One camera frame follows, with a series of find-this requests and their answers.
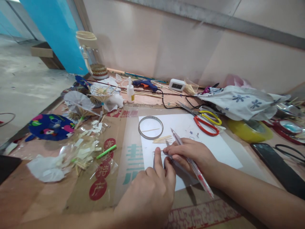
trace red scissors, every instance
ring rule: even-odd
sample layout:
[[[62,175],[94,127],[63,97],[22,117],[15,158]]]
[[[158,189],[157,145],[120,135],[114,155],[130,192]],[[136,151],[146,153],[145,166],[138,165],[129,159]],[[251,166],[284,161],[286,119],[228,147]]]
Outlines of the red scissors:
[[[185,110],[187,110],[189,113],[191,113],[194,116],[195,123],[197,124],[199,129],[201,129],[204,133],[206,133],[207,135],[210,135],[210,136],[216,136],[216,135],[219,134],[219,130],[215,126],[213,126],[212,124],[210,124],[206,121],[203,121],[201,118],[198,117],[198,115],[201,116],[201,114],[199,112],[191,110],[190,108],[188,108],[187,106],[185,106],[181,102],[179,102],[178,105],[181,106],[182,108],[184,108]],[[208,132],[206,129],[203,128],[203,126],[199,122],[201,122],[202,124],[212,128],[213,130],[215,130],[216,133]]]

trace digital thermometer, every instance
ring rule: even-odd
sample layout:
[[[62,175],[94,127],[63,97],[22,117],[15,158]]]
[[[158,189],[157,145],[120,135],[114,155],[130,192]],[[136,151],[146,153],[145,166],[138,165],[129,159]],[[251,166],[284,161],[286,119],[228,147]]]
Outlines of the digital thermometer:
[[[185,82],[182,80],[171,79],[168,88],[175,91],[183,91],[185,88]]]

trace white glue bottle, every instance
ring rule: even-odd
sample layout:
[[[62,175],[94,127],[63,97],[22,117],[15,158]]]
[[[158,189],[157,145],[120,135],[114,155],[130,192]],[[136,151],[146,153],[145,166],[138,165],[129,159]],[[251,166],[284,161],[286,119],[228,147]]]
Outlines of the white glue bottle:
[[[131,83],[131,77],[128,77],[128,86],[127,86],[127,101],[129,103],[133,103],[134,102],[134,89],[133,89],[133,85]]]

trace pink pen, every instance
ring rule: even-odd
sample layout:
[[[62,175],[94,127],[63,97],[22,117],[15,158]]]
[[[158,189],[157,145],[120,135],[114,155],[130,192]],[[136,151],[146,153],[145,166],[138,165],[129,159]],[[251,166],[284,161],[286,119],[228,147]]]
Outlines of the pink pen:
[[[174,138],[177,141],[178,145],[183,145],[183,142],[181,141],[180,137],[178,136],[178,134],[175,133],[175,131],[171,128],[172,133]],[[207,181],[205,180],[205,178],[203,177],[202,173],[200,172],[198,166],[196,165],[196,163],[190,159],[187,158],[187,161],[189,162],[189,164],[191,165],[194,173],[196,174],[197,179],[199,180],[200,184],[202,185],[203,189],[209,194],[211,199],[214,199],[214,193],[212,191],[212,189],[210,188],[210,186],[208,185]]]

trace scissor handle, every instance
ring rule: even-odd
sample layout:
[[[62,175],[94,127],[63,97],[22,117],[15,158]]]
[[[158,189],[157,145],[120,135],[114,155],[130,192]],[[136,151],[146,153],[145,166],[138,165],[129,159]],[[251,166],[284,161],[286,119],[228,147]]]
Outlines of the scissor handle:
[[[217,125],[217,126],[220,126],[222,124],[222,121],[213,113],[213,112],[210,112],[210,111],[199,111],[199,113],[201,113],[201,115],[203,117],[205,117],[207,120],[209,120],[211,123]],[[218,122],[215,122],[214,120],[212,120],[209,116],[203,114],[203,113],[208,113],[210,115],[212,115],[214,118],[216,118],[216,120]]]
[[[207,135],[216,136],[216,135],[219,134],[219,129],[217,129],[217,128],[216,128],[215,126],[213,126],[212,124],[210,124],[210,123],[208,123],[208,122],[206,122],[206,121],[203,121],[201,118],[195,116],[195,117],[194,117],[194,121],[195,121],[195,123],[197,124],[197,126],[199,127],[199,129],[201,129],[201,130],[202,130],[204,133],[206,133]],[[201,123],[203,123],[204,125],[206,125],[206,126],[212,128],[213,130],[216,131],[216,133],[208,132],[206,129],[203,128],[203,126],[202,126],[199,122],[201,122]]]

